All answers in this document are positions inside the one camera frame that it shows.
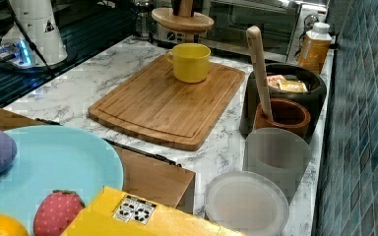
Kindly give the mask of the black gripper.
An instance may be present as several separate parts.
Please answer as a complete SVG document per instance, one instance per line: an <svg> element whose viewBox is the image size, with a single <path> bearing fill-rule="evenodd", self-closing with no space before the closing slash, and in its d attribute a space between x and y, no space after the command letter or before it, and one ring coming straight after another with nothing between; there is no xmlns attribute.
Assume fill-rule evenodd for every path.
<svg viewBox="0 0 378 236"><path fill-rule="evenodd" d="M171 0L174 16L192 17L194 15L194 0Z"/></svg>

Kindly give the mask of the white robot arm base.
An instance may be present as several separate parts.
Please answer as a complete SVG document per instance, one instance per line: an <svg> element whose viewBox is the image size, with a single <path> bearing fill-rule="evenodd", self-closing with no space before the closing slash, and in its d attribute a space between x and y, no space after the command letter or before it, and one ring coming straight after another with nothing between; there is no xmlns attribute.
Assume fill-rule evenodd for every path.
<svg viewBox="0 0 378 236"><path fill-rule="evenodd" d="M2 37L0 60L26 72L55 70L76 56L62 41L51 0L7 2L14 25Z"/></svg>

